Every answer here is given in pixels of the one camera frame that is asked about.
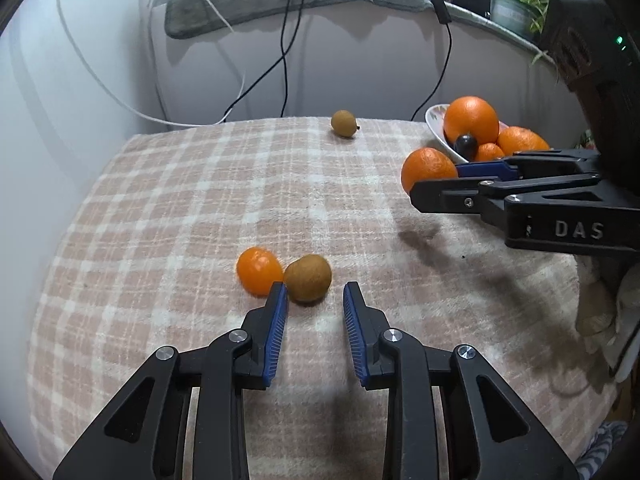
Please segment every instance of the dark grape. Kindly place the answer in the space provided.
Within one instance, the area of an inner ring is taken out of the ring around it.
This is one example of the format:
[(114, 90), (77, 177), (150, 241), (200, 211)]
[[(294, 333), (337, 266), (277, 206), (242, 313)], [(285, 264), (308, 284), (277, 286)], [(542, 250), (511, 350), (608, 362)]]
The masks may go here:
[(453, 150), (466, 160), (473, 161), (478, 153), (478, 141), (471, 134), (460, 135), (453, 144)]

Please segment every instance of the fruit bowl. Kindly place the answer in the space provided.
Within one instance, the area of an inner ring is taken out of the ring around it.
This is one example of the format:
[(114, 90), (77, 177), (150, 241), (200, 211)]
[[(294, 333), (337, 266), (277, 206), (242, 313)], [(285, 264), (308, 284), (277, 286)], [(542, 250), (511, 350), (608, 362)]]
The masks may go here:
[[(438, 149), (447, 155), (454, 164), (464, 164), (465, 162), (469, 162), (466, 158), (458, 155), (449, 143), (447, 142), (447, 138), (444, 136), (444, 130), (442, 128), (442, 124), (444, 123), (444, 113), (449, 108), (449, 105), (434, 105), (429, 108), (424, 114), (424, 120), (427, 123), (429, 129), (433, 132), (433, 135), (438, 139), (440, 146)], [(503, 131), (505, 128), (508, 128), (506, 124), (500, 122), (500, 131)]]

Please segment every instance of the kiwi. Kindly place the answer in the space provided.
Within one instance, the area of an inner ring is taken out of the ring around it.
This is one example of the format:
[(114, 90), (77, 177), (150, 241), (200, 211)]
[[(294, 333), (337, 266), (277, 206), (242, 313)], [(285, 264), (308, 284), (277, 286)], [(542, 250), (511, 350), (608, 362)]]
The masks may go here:
[(331, 267), (319, 254), (302, 256), (284, 271), (289, 297), (298, 303), (321, 299), (331, 285)]
[(341, 137), (353, 137), (353, 134), (360, 129), (355, 116), (347, 110), (338, 110), (331, 117), (331, 127)]

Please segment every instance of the black cable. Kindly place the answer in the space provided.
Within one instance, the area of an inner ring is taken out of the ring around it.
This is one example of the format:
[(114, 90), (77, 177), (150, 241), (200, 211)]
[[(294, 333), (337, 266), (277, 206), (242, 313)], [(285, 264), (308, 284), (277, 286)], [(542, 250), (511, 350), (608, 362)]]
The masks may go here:
[(422, 108), (425, 104), (427, 104), (429, 102), (429, 99), (431, 99), (433, 95), (438, 91), (438, 87), (440, 86), (440, 83), (442, 83), (442, 78), (444, 78), (444, 73), (447, 70), (447, 65), (449, 64), (449, 57), (451, 56), (452, 39), (451, 39), (451, 29), (449, 28), (449, 23), (445, 23), (445, 27), (447, 27), (447, 33), (449, 34), (449, 49), (447, 50), (447, 57), (444, 60), (444, 66), (442, 67), (442, 72), (440, 72), (440, 78), (438, 79), (438, 82), (436, 83), (436, 86), (433, 89), (433, 92), (429, 94), (429, 97), (427, 97), (422, 102), (422, 104), (415, 109), (414, 114), (411, 116), (412, 121), (415, 119), (415, 116), (420, 111), (420, 108)]
[[(286, 56), (289, 53), (289, 51), (291, 50), (291, 47), (293, 46), (293, 42), (296, 39), (296, 36), (298, 34), (298, 29), (300, 28), (300, 21), (302, 20), (302, 9), (304, 6), (305, 6), (305, 0), (300, 0), (300, 8), (298, 9), (298, 18), (296, 20), (296, 27), (293, 29), (293, 36), (291, 37), (291, 40), (289, 41), (289, 45), (284, 51), (284, 56)], [(240, 97), (238, 97), (226, 108), (225, 113), (223, 115), (226, 115), (226, 113), (229, 110), (231, 110), (231, 108), (236, 106), (242, 99), (244, 99), (247, 96), (247, 94), (251, 90), (253, 90), (260, 81), (262, 81), (265, 77), (267, 77), (273, 71), (273, 69), (276, 68), (278, 64), (284, 59), (284, 56), (280, 56), (275, 63), (273, 63), (267, 70), (265, 70), (264, 73), (258, 79), (256, 79), (251, 86), (249, 86), (249, 88), (247, 88), (244, 92), (242, 92)]]
[(280, 117), (284, 117), (284, 109), (287, 107), (287, 101), (289, 100), (289, 74), (287, 73), (287, 54), (284, 52), (284, 29), (287, 26), (287, 17), (289, 16), (290, 5), (291, 0), (287, 0), (287, 5), (284, 8), (284, 18), (282, 19), (282, 29), (280, 30), (280, 54), (282, 56), (282, 66), (284, 68), (284, 101), (282, 102)]

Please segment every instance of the bowl of fruit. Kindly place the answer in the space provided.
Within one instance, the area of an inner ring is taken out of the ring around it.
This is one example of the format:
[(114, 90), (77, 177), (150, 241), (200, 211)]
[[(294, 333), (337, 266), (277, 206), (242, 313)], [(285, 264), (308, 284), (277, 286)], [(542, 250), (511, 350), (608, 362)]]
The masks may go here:
[(450, 105), (432, 106), (425, 121), (441, 144), (441, 151), (455, 164), (549, 149), (545, 140), (531, 130), (499, 121), (493, 107), (479, 97), (466, 96)]

